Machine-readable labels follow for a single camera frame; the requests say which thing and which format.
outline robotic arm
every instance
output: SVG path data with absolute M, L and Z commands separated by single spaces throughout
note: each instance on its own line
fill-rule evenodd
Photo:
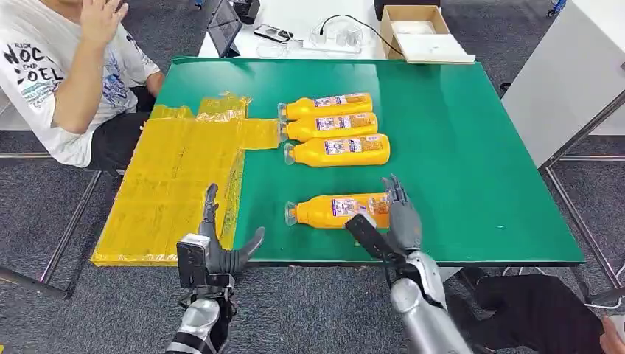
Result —
M 206 191 L 203 220 L 197 234 L 188 234 L 177 243 L 180 285 L 189 293 L 179 303 L 185 308 L 182 324 L 167 354 L 218 354 L 228 344 L 228 328 L 237 309 L 232 303 L 235 274 L 248 262 L 265 236 L 259 227 L 242 249 L 222 249 L 215 234 L 214 203 L 217 185 Z
M 389 197 L 389 231 L 382 235 L 367 214 L 358 214 L 345 227 L 372 256 L 392 263 L 398 279 L 391 284 L 391 303 L 401 316 L 412 351 L 422 354 L 469 354 L 471 350 L 447 312 L 443 282 L 436 262 L 421 251 L 421 221 L 397 179 L 383 179 Z M 197 234 L 178 242 L 178 271 L 189 294 L 186 308 L 168 354 L 218 354 L 228 344 L 228 327 L 236 308 L 231 301 L 232 274 L 241 271 L 263 241 L 258 228 L 242 249 L 221 248 L 214 228 L 217 185 L 206 192 L 203 220 Z
M 447 312 L 439 267 L 420 249 L 419 215 L 395 176 L 383 181 L 390 203 L 389 231 L 380 234 L 366 214 L 354 216 L 345 227 L 372 257 L 398 269 L 398 279 L 392 285 L 387 278 L 391 303 L 402 318 L 414 353 L 472 353 Z

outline orange juice bottle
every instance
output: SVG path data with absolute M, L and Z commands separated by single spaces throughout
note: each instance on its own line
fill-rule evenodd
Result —
M 279 103 L 278 118 L 297 120 L 307 117 L 328 117 L 373 111 L 370 94 L 345 94 L 311 100 L 300 98 L 294 103 Z
M 335 138 L 377 133 L 377 118 L 373 113 L 356 113 L 344 116 L 303 118 L 295 122 L 281 122 L 280 142 L 287 139 L 307 142 L 312 138 Z
M 391 145 L 384 134 L 333 139 L 311 139 L 304 144 L 284 144 L 284 161 L 311 167 L 385 164 Z
M 319 195 L 302 203 L 287 202 L 287 225 L 305 223 L 317 229 L 342 229 L 359 212 L 367 212 L 381 229 L 388 228 L 386 193 Z

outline yellow plastic bag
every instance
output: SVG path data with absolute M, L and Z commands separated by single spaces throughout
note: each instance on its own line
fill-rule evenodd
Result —
M 277 119 L 247 119 L 249 102 L 204 99 L 197 117 L 187 107 L 154 108 L 91 257 L 96 266 L 176 266 L 175 244 L 197 231 L 211 183 L 219 186 L 217 235 L 232 247 L 242 150 L 278 146 Z

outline cardboard box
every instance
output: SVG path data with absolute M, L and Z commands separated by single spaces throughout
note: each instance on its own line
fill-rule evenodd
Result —
M 437 6 L 386 5 L 380 23 L 384 54 L 390 60 L 409 63 L 473 63 L 451 35 L 449 27 Z

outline green table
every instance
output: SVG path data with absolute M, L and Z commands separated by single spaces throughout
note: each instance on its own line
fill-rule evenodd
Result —
M 287 226 L 284 204 L 381 192 L 390 173 L 419 210 L 424 250 L 443 266 L 583 262 L 479 63 L 180 58 L 157 103 L 197 113 L 203 97 L 224 91 L 252 97 L 255 118 L 275 118 L 278 102 L 369 92 L 391 140 L 391 159 L 371 167 L 287 166 L 281 148 L 246 152 L 234 247 L 265 226 L 256 263 L 374 262 L 345 230 Z

